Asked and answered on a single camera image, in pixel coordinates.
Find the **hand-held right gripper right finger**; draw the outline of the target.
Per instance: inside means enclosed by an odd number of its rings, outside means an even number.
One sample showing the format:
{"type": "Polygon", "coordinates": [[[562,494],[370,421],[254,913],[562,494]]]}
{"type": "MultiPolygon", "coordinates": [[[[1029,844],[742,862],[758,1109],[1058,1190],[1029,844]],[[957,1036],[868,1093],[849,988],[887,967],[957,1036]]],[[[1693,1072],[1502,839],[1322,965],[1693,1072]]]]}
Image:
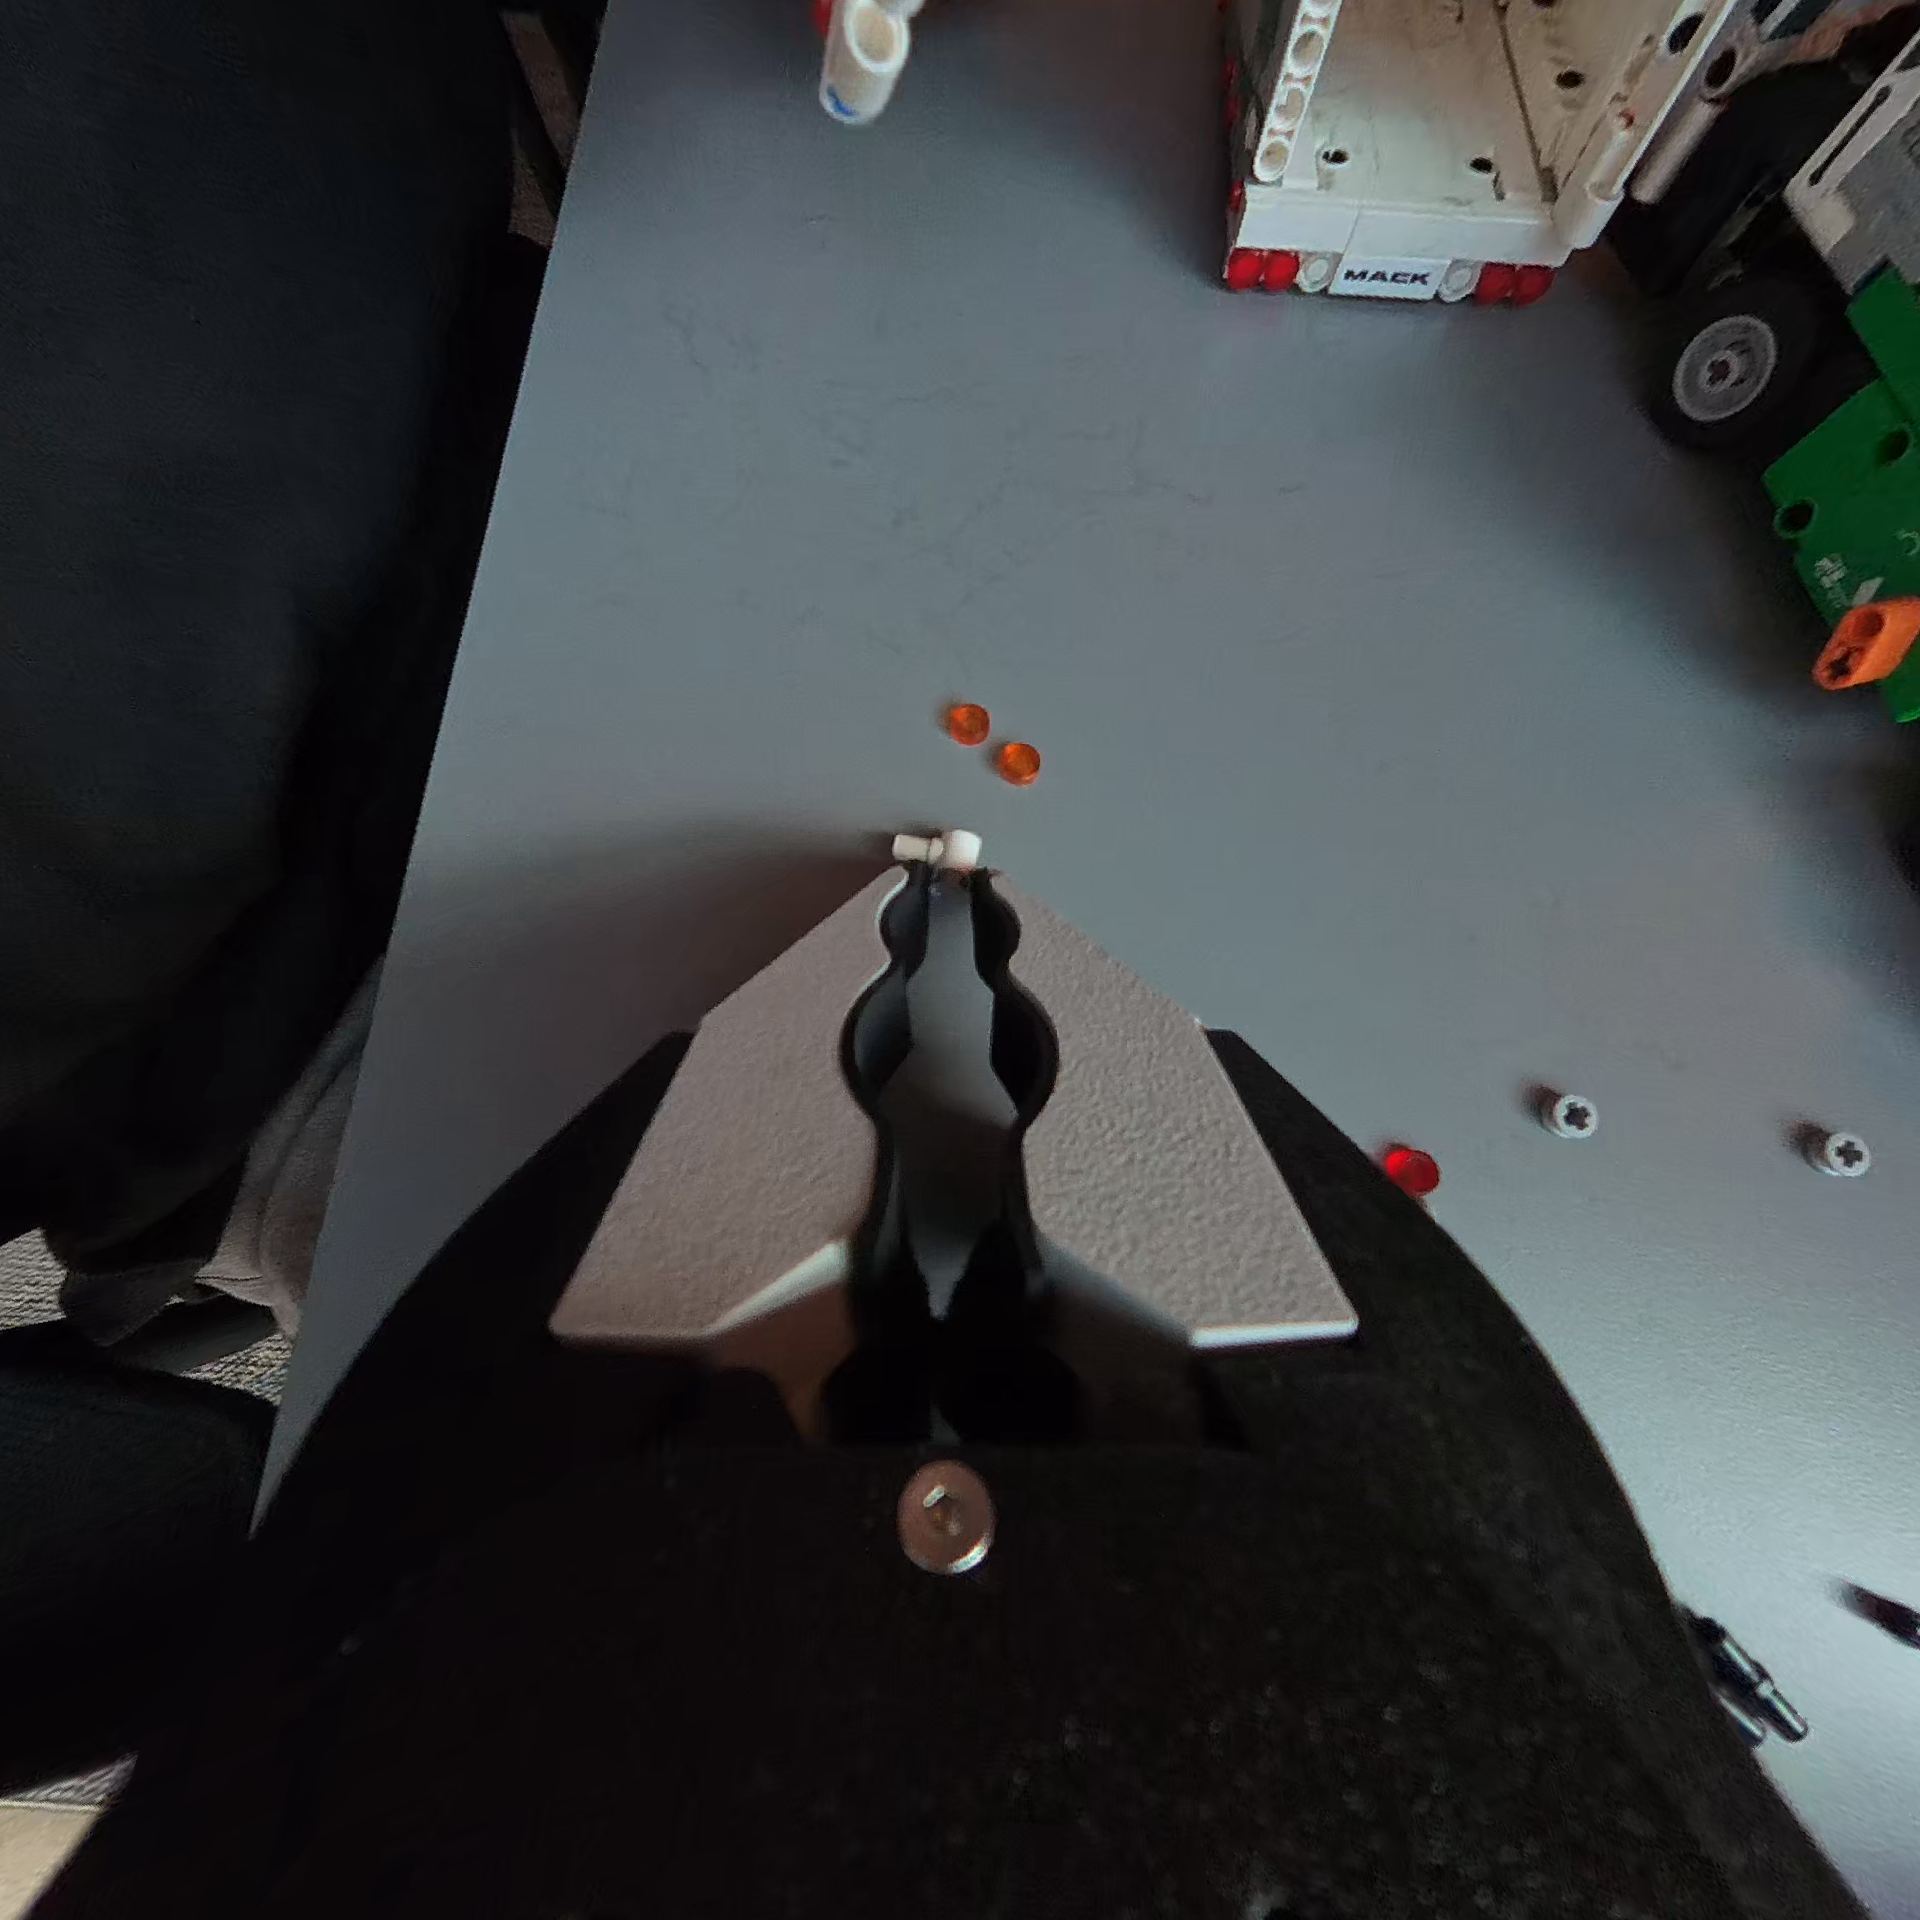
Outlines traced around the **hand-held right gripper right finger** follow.
{"type": "Polygon", "coordinates": [[[1089,1438],[1207,1439],[1212,1361],[1331,1348],[1357,1306],[1202,1021],[998,873],[969,924],[1025,1332],[1089,1438]]]}

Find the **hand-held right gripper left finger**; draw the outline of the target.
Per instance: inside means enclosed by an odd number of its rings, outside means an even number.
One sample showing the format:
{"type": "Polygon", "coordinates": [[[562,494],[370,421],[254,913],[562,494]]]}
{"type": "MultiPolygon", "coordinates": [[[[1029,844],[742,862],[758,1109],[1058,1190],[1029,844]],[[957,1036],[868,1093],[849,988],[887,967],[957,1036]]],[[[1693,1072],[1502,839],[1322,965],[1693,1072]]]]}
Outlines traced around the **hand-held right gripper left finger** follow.
{"type": "Polygon", "coordinates": [[[550,1312],[562,1345],[756,1372],[826,1430],[889,1240],[918,965],[922,873],[892,869],[709,1009],[550,1312]]]}

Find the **white lego panel with pins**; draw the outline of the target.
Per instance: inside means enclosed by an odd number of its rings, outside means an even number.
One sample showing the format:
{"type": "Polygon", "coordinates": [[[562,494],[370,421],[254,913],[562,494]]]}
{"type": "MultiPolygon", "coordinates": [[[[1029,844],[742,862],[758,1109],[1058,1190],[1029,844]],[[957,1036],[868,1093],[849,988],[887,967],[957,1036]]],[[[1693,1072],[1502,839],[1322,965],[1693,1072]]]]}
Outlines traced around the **white lego panel with pins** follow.
{"type": "Polygon", "coordinates": [[[842,125],[881,118],[909,58],[911,31],[923,2],[821,2],[823,31],[821,104],[842,125]]]}

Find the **lego truck chassis with cab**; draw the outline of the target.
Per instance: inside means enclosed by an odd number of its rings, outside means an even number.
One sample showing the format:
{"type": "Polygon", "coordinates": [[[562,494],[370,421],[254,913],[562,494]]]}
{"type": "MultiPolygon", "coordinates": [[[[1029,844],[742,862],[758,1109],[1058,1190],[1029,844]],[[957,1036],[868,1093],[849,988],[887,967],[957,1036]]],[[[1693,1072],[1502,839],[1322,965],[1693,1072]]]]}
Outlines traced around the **lego truck chassis with cab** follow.
{"type": "Polygon", "coordinates": [[[1916,724],[1916,4],[1735,4],[1610,237],[1662,305],[1650,421],[1758,468],[1815,682],[1916,724]]]}

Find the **white lego garbage body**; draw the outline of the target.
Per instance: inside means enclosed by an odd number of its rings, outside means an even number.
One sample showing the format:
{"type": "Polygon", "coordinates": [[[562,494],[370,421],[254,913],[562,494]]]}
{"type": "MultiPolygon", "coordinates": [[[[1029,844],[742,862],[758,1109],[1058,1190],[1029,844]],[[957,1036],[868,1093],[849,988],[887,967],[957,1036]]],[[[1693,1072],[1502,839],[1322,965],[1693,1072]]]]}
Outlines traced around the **white lego garbage body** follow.
{"type": "Polygon", "coordinates": [[[1620,209],[1730,4],[1215,4],[1234,293],[1533,304],[1620,209]]]}

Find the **person's legs in dark trousers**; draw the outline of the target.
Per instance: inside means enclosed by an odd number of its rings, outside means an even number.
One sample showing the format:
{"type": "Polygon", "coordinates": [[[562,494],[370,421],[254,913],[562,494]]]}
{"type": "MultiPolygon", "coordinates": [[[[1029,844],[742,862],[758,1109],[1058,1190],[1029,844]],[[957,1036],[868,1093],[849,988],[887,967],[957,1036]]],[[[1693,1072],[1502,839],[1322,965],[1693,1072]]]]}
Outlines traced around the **person's legs in dark trousers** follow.
{"type": "Polygon", "coordinates": [[[199,1368],[300,1332],[380,976],[257,1133],[205,1256],[5,1327],[5,1793],[127,1750],[247,1537],[269,1413],[199,1368]]]}

